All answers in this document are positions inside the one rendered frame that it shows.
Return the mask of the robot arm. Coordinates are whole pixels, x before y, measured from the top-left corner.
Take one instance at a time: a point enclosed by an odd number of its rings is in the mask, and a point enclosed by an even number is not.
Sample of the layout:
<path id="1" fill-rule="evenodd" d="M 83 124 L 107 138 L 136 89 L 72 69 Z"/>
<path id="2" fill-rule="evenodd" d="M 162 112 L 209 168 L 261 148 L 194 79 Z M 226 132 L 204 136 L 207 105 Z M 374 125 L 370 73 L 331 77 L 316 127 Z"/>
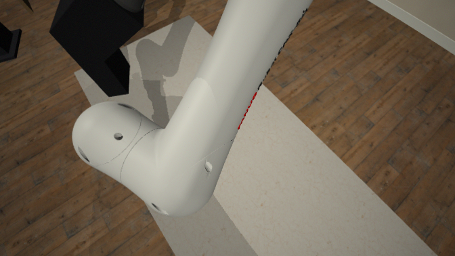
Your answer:
<path id="1" fill-rule="evenodd" d="M 161 215 L 185 217 L 212 197 L 236 134 L 270 68 L 313 0 L 228 0 L 166 128 L 122 102 L 86 109 L 79 157 Z"/>

